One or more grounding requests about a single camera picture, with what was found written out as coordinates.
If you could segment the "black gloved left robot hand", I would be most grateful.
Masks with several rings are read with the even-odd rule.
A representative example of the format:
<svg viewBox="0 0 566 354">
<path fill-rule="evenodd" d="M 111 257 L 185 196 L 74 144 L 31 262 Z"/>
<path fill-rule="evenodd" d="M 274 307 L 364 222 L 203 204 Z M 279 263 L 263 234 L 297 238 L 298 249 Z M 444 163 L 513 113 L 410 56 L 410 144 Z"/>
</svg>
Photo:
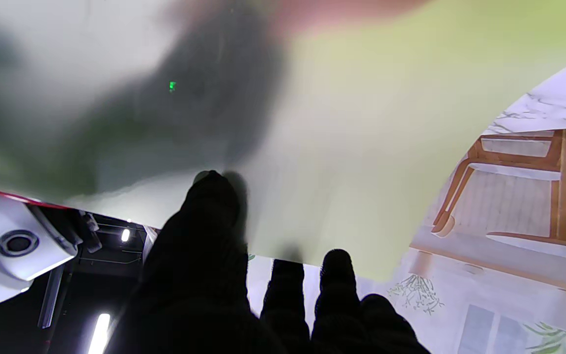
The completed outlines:
<svg viewBox="0 0 566 354">
<path fill-rule="evenodd" d="M 274 260 L 259 315 L 250 309 L 249 254 L 238 231 L 236 182 L 202 171 L 161 229 L 106 354 L 426 354 L 382 295 L 359 298 L 343 249 L 324 256 L 310 329 L 302 264 Z"/>
</svg>

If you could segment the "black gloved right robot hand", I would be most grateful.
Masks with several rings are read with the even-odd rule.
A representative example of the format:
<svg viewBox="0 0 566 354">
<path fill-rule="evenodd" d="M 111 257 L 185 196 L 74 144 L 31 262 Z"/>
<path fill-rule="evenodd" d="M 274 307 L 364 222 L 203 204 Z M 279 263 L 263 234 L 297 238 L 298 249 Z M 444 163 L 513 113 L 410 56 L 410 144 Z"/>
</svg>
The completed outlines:
<svg viewBox="0 0 566 354">
<path fill-rule="evenodd" d="M 261 143 L 284 64 L 259 0 L 183 0 L 184 29 L 148 73 L 121 82 L 74 126 L 65 183 L 89 195 L 240 163 Z"/>
</svg>

